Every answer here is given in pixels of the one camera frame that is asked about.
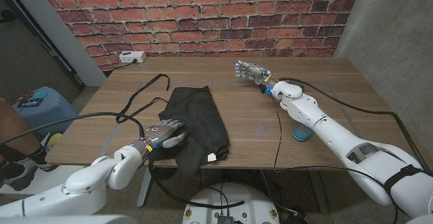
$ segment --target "black cable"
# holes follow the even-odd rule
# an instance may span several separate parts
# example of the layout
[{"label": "black cable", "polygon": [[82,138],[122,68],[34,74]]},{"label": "black cable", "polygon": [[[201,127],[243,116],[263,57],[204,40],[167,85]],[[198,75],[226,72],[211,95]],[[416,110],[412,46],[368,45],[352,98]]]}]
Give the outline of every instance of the black cable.
[{"label": "black cable", "polygon": [[157,176],[155,175],[155,171],[154,171],[154,162],[153,161],[149,161],[149,165],[147,166],[149,168],[149,172],[150,175],[152,176],[152,179],[154,180],[154,182],[156,183],[156,185],[161,188],[161,190],[170,198],[172,198],[173,200],[177,200],[180,201],[184,204],[190,204],[192,206],[197,206],[197,207],[204,207],[204,208],[212,208],[212,209],[220,209],[220,208],[232,208],[232,207],[236,207],[236,206],[240,206],[245,204],[245,201],[241,201],[235,204],[228,204],[228,205],[224,205],[224,206],[215,206],[215,205],[210,205],[210,204],[202,204],[202,203],[197,203],[197,202],[192,202],[189,200],[185,200],[182,199],[178,196],[175,196],[174,194],[170,193],[170,191],[168,191],[163,184],[160,182],[160,180],[157,178]]},{"label": "black cable", "polygon": [[371,110],[364,110],[362,108],[358,108],[356,106],[352,106],[349,105],[347,103],[344,103],[342,101],[340,101],[339,99],[336,99],[330,95],[328,95],[327,93],[323,92],[322,90],[310,85],[307,82],[301,81],[299,79],[292,79],[292,78],[281,78],[279,79],[279,81],[296,81],[299,83],[303,83],[305,85],[308,85],[309,87],[315,89],[316,91],[320,92],[321,94],[323,94],[324,96],[344,105],[347,106],[349,108],[352,108],[354,110],[358,110],[360,112],[365,112],[365,113],[370,113],[370,114],[378,114],[378,115],[391,115],[394,117],[395,121],[397,122],[398,127],[400,127],[401,132],[403,133],[403,135],[405,136],[405,139],[407,141],[407,143],[409,144],[409,147],[412,149],[412,152],[415,154],[415,157],[418,159],[418,162],[421,164],[422,168],[424,169],[424,171],[428,174],[428,175],[432,175],[432,172],[430,171],[430,169],[428,168],[428,165],[426,163],[426,161],[424,160],[424,158],[422,157],[421,153],[419,153],[419,150],[417,148],[417,146],[414,144],[409,132],[407,131],[405,125],[403,124],[403,122],[401,121],[401,119],[398,117],[398,115],[394,112],[375,112],[375,111],[371,111]]},{"label": "black cable", "polygon": [[121,114],[121,113],[115,113],[115,112],[95,112],[95,113],[89,113],[89,114],[84,114],[84,115],[80,115],[80,116],[73,116],[73,117],[70,117],[70,118],[61,119],[61,120],[57,120],[55,122],[47,123],[46,125],[35,127],[35,128],[33,128],[31,130],[25,131],[23,133],[20,133],[20,134],[17,134],[15,136],[13,136],[13,137],[10,137],[9,139],[5,139],[5,140],[1,141],[0,145],[3,145],[5,143],[9,143],[9,142],[11,142],[11,141],[13,141],[13,140],[15,140],[17,138],[23,137],[25,135],[31,134],[31,133],[33,133],[35,131],[38,131],[38,130],[41,130],[41,129],[45,129],[45,128],[53,126],[53,125],[58,125],[58,124],[63,123],[63,122],[70,122],[72,120],[82,119],[82,118],[88,118],[88,117],[92,117],[92,116],[121,116],[121,117],[125,118],[125,120],[132,120],[139,127],[139,136],[140,137],[144,137],[144,128],[143,128],[143,126],[141,125],[141,123],[137,119],[135,119],[135,118],[133,118],[131,116],[127,116],[125,114]]},{"label": "black cable", "polygon": [[[131,96],[131,98],[129,98],[128,104],[122,109],[122,111],[120,111],[120,113],[121,114],[127,113],[127,110],[129,109],[129,107],[131,107],[131,104],[133,103],[133,100],[134,100],[135,96],[137,96],[140,92],[142,92],[144,89],[146,89],[147,87],[149,87],[151,84],[155,83],[155,81],[157,81],[162,76],[164,76],[164,77],[166,77],[168,79],[168,84],[167,84],[167,88],[166,88],[166,91],[168,91],[168,88],[170,87],[170,78],[167,75],[165,75],[165,74],[158,74],[151,81],[149,81],[146,85],[144,85],[137,92],[135,92]],[[148,108],[149,106],[151,106],[155,102],[155,99],[161,99],[161,100],[164,100],[165,102],[167,102],[165,99],[162,99],[162,98],[159,98],[159,97],[154,98],[148,105],[146,105],[146,106],[138,109],[138,111],[132,113],[131,116],[134,116],[134,115],[140,113],[142,110],[144,110],[144,109]],[[124,121],[126,121],[125,118],[120,119],[120,116],[116,117],[116,122],[117,123],[122,123]]]}]

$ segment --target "concrete wall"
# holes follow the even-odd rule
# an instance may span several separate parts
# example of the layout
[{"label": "concrete wall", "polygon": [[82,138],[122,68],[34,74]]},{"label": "concrete wall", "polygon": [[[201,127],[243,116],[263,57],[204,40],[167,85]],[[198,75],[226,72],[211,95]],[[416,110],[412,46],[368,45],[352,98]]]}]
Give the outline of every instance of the concrete wall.
[{"label": "concrete wall", "polygon": [[356,0],[334,57],[350,59],[433,156],[433,0]]}]

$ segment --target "black cloth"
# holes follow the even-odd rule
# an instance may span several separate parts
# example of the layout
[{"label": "black cloth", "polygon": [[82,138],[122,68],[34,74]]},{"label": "black cloth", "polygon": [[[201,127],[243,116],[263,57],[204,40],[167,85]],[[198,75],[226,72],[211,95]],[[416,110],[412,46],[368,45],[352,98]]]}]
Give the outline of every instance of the black cloth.
[{"label": "black cloth", "polygon": [[175,135],[186,131],[188,136],[173,148],[155,149],[149,160],[174,158],[185,177],[207,163],[209,154],[214,153],[221,160],[229,152],[229,136],[207,86],[176,88],[159,117],[180,120],[185,126]]}]

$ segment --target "power strip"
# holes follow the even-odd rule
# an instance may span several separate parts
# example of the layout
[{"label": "power strip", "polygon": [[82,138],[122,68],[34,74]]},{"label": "power strip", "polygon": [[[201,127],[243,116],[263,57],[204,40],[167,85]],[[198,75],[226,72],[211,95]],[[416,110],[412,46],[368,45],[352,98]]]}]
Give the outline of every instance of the power strip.
[{"label": "power strip", "polygon": [[146,60],[146,57],[144,51],[123,51],[119,56],[122,63],[131,63],[134,59],[137,59],[137,63],[141,63]]}]

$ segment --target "cord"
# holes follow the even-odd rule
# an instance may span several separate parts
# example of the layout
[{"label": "cord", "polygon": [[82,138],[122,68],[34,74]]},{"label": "cord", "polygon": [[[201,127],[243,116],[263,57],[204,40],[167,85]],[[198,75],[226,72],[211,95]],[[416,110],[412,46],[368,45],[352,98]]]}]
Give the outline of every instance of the cord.
[{"label": "cord", "polygon": [[163,184],[160,182],[160,180],[157,178],[157,176],[155,175],[155,171],[154,171],[154,162],[153,161],[149,161],[149,165],[147,166],[149,168],[149,172],[150,175],[152,176],[152,179],[154,180],[154,182],[156,183],[156,185],[161,188],[161,190],[170,198],[172,198],[173,200],[177,200],[180,201],[184,204],[190,204],[192,206],[197,206],[197,207],[204,207],[204,208],[213,208],[213,209],[220,209],[220,208],[232,208],[232,207],[236,207],[236,206],[240,206],[245,204],[245,201],[241,201],[235,204],[228,204],[228,205],[224,205],[224,206],[215,206],[215,205],[211,205],[211,204],[202,204],[202,203],[197,203],[197,202],[192,202],[189,200],[185,200],[182,199],[172,193],[170,193],[170,191],[168,191]]},{"label": "cord", "polygon": [[73,116],[73,117],[70,117],[70,118],[61,119],[61,120],[57,120],[55,122],[47,123],[46,125],[35,127],[33,129],[27,130],[27,131],[25,131],[23,133],[20,133],[20,134],[17,134],[15,136],[13,136],[13,137],[10,137],[9,139],[5,139],[5,140],[1,141],[0,145],[3,145],[5,143],[9,143],[9,142],[11,142],[11,141],[13,141],[13,140],[15,140],[17,138],[26,136],[28,134],[34,133],[35,131],[38,131],[38,130],[41,130],[41,129],[45,129],[45,128],[53,126],[53,125],[58,125],[58,124],[63,123],[63,122],[70,122],[72,120],[82,119],[82,118],[89,118],[89,117],[93,117],[93,116],[121,116],[121,117],[125,118],[125,120],[132,120],[133,122],[135,122],[138,125],[140,137],[144,137],[144,128],[143,128],[143,126],[141,125],[141,123],[137,119],[133,118],[132,116],[128,116],[128,115],[125,115],[125,114],[122,114],[122,113],[115,113],[115,112],[95,112],[95,113],[89,113],[89,114],[84,114],[84,115]]},{"label": "cord", "polygon": [[328,98],[330,98],[330,99],[332,99],[332,100],[334,100],[334,101],[336,101],[336,102],[338,102],[338,103],[340,103],[340,104],[342,104],[344,106],[347,106],[347,107],[352,108],[354,110],[358,110],[360,112],[365,112],[365,113],[370,113],[370,114],[378,114],[378,115],[391,115],[391,116],[393,116],[394,119],[395,119],[395,121],[397,122],[398,127],[400,127],[401,132],[405,136],[405,139],[406,139],[407,143],[409,144],[409,147],[412,149],[412,152],[415,154],[415,157],[418,159],[418,162],[421,164],[422,168],[424,169],[424,171],[428,175],[430,175],[430,176],[432,175],[432,172],[428,168],[428,165],[427,165],[426,161],[422,157],[421,153],[419,153],[419,150],[418,150],[417,146],[414,144],[414,142],[413,142],[413,140],[412,140],[409,132],[407,131],[407,129],[405,127],[405,125],[403,124],[403,122],[401,121],[400,117],[398,117],[398,115],[396,113],[394,113],[394,112],[375,112],[375,111],[371,111],[371,110],[365,110],[365,109],[362,109],[362,108],[358,108],[356,106],[352,106],[350,104],[347,104],[347,103],[344,103],[344,102],[340,101],[337,98],[334,98],[334,97],[328,95],[327,93],[323,92],[322,90],[320,90],[320,89],[318,89],[318,88],[310,85],[307,82],[299,80],[299,79],[281,78],[281,79],[278,79],[278,80],[279,81],[289,80],[289,81],[296,81],[296,82],[299,82],[299,83],[303,83],[303,84],[308,85],[309,87],[315,89],[316,91],[320,92],[324,96],[326,96],[326,97],[328,97]]}]

